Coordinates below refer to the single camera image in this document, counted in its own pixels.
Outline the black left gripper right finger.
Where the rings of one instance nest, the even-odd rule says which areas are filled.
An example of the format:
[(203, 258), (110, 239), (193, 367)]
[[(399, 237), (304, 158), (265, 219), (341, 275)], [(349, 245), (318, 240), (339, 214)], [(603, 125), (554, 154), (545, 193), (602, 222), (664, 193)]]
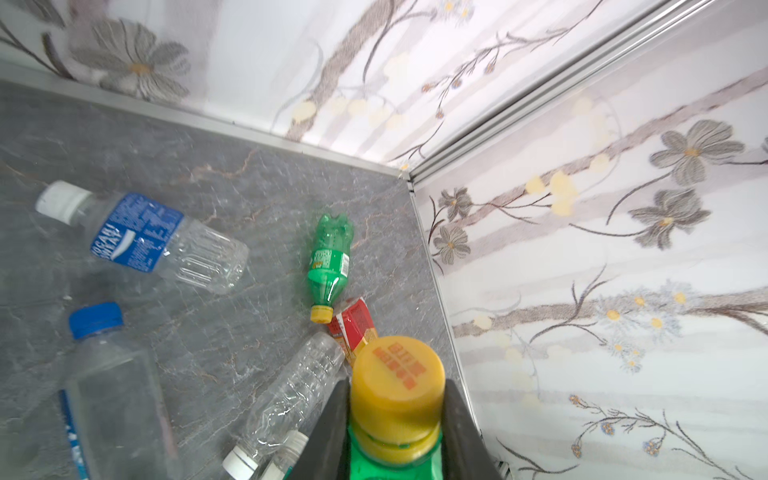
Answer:
[(445, 383), (441, 422), (444, 479), (501, 479), (461, 393), (451, 379)]

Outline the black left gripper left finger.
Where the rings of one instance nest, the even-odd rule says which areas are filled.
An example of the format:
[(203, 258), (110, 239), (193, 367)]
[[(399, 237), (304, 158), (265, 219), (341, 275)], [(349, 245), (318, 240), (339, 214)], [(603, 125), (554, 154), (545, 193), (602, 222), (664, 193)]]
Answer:
[(350, 440), (348, 380), (334, 386), (288, 480), (348, 480)]

